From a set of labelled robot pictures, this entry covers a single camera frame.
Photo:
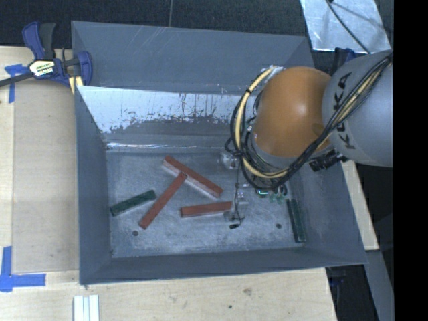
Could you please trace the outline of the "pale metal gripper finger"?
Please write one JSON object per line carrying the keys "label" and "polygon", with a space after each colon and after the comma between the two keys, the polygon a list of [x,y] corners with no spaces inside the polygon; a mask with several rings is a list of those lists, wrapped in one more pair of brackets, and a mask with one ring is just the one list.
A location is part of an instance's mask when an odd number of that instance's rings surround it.
{"label": "pale metal gripper finger", "polygon": [[232,208],[224,212],[223,216],[226,221],[243,221],[245,213],[249,207],[249,201],[243,191],[238,191],[235,194]]}
{"label": "pale metal gripper finger", "polygon": [[219,164],[224,169],[238,169],[239,160],[235,158],[232,154],[229,154],[228,152],[220,152]]}

